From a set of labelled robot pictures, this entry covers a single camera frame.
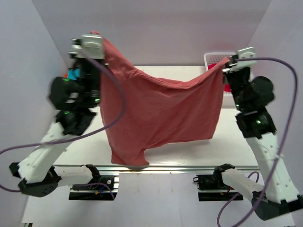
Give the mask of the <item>salmon pink t shirt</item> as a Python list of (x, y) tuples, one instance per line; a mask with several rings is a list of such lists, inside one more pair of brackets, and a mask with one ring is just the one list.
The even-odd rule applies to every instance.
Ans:
[(209, 140), (218, 124), (223, 101), (223, 59), (190, 81), (156, 78), (137, 69), (107, 39), (106, 62), (119, 81), (126, 110), (117, 120), (121, 96), (107, 77), (101, 79), (100, 112), (108, 125), (107, 139), (114, 164), (143, 166), (145, 150), (168, 143)]

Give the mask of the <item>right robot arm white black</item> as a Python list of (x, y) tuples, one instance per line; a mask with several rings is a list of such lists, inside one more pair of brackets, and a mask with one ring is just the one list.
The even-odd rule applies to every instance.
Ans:
[(255, 213), (261, 220), (302, 209), (303, 197), (294, 186), (281, 157), (274, 173), (270, 174), (279, 148), (274, 122), (266, 110), (266, 105), (275, 98), (272, 82), (266, 77), (250, 80), (248, 67), (239, 71), (225, 69), (223, 73), (239, 111), (236, 123), (253, 151), (262, 177), (270, 182), (262, 195), (263, 186), (242, 175), (230, 164), (215, 168), (215, 182), (220, 188), (229, 186), (237, 190), (252, 205), (260, 200)]

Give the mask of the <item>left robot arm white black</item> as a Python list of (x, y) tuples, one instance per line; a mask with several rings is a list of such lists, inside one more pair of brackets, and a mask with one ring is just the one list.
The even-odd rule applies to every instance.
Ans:
[(76, 80), (56, 77), (50, 86), (49, 100), (58, 110), (40, 145), (19, 163), (11, 163), (11, 173), (20, 178), (20, 192), (44, 197), (57, 187), (76, 185), (97, 187), (100, 174), (93, 165), (63, 168), (54, 166), (57, 158), (82, 135), (97, 115), (91, 111), (100, 103), (100, 72), (88, 60), (78, 58), (74, 65), (80, 70)]

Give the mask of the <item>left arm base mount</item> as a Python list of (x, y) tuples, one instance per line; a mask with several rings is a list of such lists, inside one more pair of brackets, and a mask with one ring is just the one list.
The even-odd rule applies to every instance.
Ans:
[(93, 165), (86, 165), (92, 172), (92, 180), (87, 184), (72, 185), (70, 201), (113, 201), (116, 198), (114, 175), (104, 175)]

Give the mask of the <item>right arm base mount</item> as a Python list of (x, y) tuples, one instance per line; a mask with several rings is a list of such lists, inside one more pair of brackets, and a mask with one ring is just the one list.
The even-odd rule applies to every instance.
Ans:
[(235, 169), (231, 164), (223, 164), (214, 169), (212, 175), (196, 175), (193, 182), (197, 184), (199, 201), (229, 201), (234, 195), (235, 201), (242, 201), (243, 196), (223, 183), (222, 173)]

